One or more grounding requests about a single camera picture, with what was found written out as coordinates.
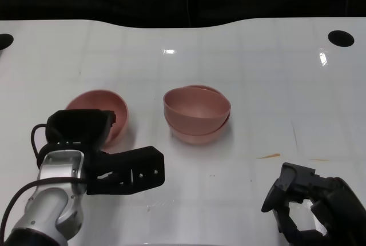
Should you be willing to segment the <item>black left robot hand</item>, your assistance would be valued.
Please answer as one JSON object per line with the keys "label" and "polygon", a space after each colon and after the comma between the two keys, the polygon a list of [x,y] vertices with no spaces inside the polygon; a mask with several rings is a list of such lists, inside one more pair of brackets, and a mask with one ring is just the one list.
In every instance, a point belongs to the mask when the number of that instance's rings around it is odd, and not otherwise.
{"label": "black left robot hand", "polygon": [[111,110],[59,110],[48,118],[45,136],[48,143],[68,142],[100,150],[115,123],[116,115]]}

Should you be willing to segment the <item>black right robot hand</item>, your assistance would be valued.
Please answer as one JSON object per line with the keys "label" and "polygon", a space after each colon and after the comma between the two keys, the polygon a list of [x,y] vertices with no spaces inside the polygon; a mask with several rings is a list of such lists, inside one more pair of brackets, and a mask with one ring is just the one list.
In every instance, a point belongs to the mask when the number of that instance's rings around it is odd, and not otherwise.
{"label": "black right robot hand", "polygon": [[[290,217],[290,203],[310,200],[311,212],[326,234],[299,231]],[[365,208],[349,185],[339,177],[321,177],[312,168],[283,163],[279,178],[262,205],[272,211],[280,233],[290,245],[365,245]]]}

